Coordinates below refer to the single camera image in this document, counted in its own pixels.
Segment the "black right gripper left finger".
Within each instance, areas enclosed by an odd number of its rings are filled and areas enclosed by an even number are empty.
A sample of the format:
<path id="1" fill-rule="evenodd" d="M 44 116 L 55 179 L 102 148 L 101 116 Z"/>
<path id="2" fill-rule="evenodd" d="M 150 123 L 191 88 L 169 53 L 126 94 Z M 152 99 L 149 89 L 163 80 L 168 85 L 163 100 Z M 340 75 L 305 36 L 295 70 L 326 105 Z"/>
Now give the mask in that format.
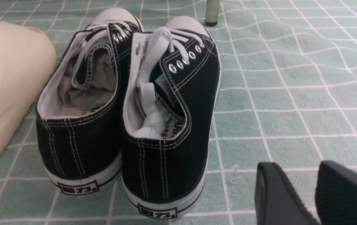
<path id="1" fill-rule="evenodd" d="M 258 225 L 320 225 L 274 162 L 257 165 L 254 203 Z"/>

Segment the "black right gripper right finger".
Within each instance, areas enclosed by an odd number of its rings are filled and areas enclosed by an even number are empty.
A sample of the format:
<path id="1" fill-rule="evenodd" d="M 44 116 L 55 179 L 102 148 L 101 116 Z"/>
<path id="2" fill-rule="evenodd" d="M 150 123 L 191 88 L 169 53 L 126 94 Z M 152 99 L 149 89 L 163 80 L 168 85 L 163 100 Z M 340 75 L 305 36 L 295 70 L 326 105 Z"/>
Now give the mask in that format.
<path id="1" fill-rule="evenodd" d="M 315 205 L 323 225 L 357 225 L 357 172 L 334 161 L 322 161 Z"/>

